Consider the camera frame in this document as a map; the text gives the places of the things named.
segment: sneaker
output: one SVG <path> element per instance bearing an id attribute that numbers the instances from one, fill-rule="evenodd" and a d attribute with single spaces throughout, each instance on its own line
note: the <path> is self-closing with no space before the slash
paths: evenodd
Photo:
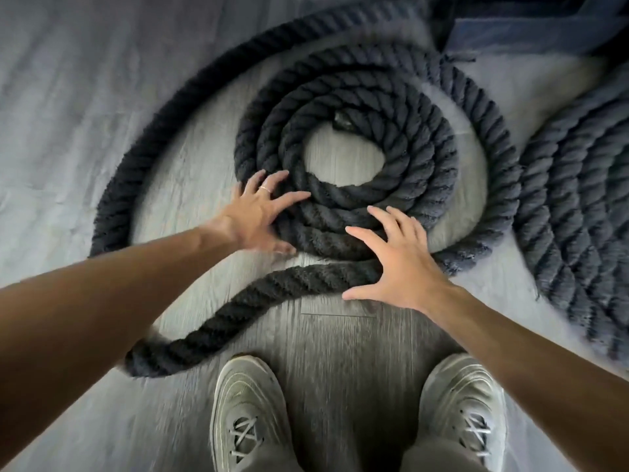
<path id="1" fill-rule="evenodd" d="M 233 357 L 221 370 L 210 424 L 215 472 L 234 472 L 262 444 L 293 450 L 282 389 L 271 368 L 253 356 Z"/>
<path id="2" fill-rule="evenodd" d="M 420 425 L 431 436 L 458 442 L 491 472 L 502 471 L 505 393 L 470 355 L 453 354 L 430 373 L 421 391 Z"/>

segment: right hand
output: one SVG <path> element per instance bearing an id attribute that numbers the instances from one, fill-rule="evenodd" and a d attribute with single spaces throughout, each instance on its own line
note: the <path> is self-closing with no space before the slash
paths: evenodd
<path id="1" fill-rule="evenodd" d="M 383 267 L 382 277 L 373 285 L 350 288 L 343 299 L 376 300 L 427 313 L 437 289 L 453 285 L 430 255 L 426 231 L 416 218 L 396 208 L 384 211 L 369 206 L 367 211 L 382 223 L 387 242 L 366 228 L 349 226 L 345 231 L 376 254 Z"/>

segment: gray floor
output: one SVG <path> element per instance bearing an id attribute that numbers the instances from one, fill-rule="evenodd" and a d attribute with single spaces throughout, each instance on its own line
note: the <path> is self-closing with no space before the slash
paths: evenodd
<path id="1" fill-rule="evenodd" d="M 0 0 L 0 285 L 87 255 L 94 208 L 122 153 L 186 78 L 266 27 L 341 1 Z M 431 45 L 421 24 L 370 27 L 276 56 L 221 91 L 156 170 L 139 208 L 136 241 L 196 225 L 227 200 L 238 119 L 274 72 L 321 46 L 374 37 Z M 544 119 L 597 82 L 604 63 L 480 56 L 461 67 L 488 89 L 521 148 Z M 425 89 L 452 121 L 461 152 L 455 201 L 431 235 L 436 250 L 475 224 L 486 175 L 470 126 L 439 93 Z M 308 145 L 309 169 L 337 184 L 366 181 L 381 164 L 375 147 L 329 126 Z M 158 326 L 169 336 L 183 335 L 252 279 L 316 261 L 234 255 L 193 285 Z M 455 281 L 609 367 L 538 298 L 512 235 Z M 457 348 L 410 311 L 343 304 L 338 297 L 287 303 L 190 373 L 133 381 L 112 371 L 5 470 L 210 470 L 214 380 L 225 360 L 244 350 L 263 356 L 283 384 L 307 470 L 395 470 L 416 432 L 422 381 Z M 571 470 L 512 403 L 509 432 L 506 470 Z"/>

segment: battle rope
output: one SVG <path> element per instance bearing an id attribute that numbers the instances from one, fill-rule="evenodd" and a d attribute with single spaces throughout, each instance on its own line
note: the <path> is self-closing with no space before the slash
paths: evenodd
<path id="1" fill-rule="evenodd" d="M 408 0 L 336 9 L 267 31 L 202 70 L 153 118 L 127 152 L 98 205 L 92 255 L 128 245 L 133 205 L 151 166 L 192 113 L 229 79 L 266 56 L 365 22 L 408 14 Z M 367 205 L 394 205 L 430 229 L 444 212 L 457 175 L 453 135 L 440 110 L 408 80 L 440 88 L 463 110 L 488 164 L 481 220 L 456 244 L 436 253 L 447 274 L 470 269 L 508 230 L 518 204 L 520 166 L 496 104 L 483 89 L 436 53 L 402 44 L 343 46 L 315 53 L 280 72 L 248 106 L 237 137 L 235 172 L 246 180 L 260 168 L 291 171 L 287 190 L 310 190 L 275 223 L 300 251 L 336 260 L 294 267 L 254 281 L 196 331 L 172 342 L 139 341 L 127 354 L 132 376 L 168 376 L 221 350 L 271 306 L 311 294 L 340 293 L 373 283 L 381 266 L 345 225 L 377 228 Z M 333 121 L 378 145 L 386 162 L 372 181 L 336 187 L 306 172 L 304 138 Z"/>
<path id="2" fill-rule="evenodd" d="M 521 163 L 514 229 L 540 291 L 629 365 L 629 63 L 547 122 Z"/>

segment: pant leg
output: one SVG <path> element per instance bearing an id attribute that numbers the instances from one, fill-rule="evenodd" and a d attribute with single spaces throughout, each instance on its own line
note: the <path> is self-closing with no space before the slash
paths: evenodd
<path id="1" fill-rule="evenodd" d="M 426 437 L 402 457 L 400 472 L 487 472 L 474 454 L 441 437 Z"/>
<path id="2" fill-rule="evenodd" d="M 235 472 L 304 472 L 292 449 L 262 445 L 238 464 Z"/>

